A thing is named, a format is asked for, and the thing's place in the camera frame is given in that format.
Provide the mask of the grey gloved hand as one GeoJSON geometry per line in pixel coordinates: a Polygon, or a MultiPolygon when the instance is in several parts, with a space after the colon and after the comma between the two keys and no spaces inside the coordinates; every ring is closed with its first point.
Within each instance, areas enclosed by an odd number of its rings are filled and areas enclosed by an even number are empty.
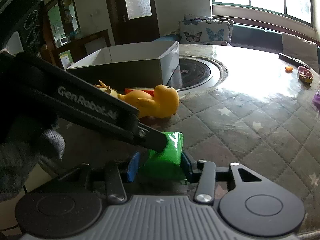
{"type": "Polygon", "coordinates": [[[65,141],[52,129],[1,140],[1,202],[15,198],[42,157],[62,159],[65,141]]]}

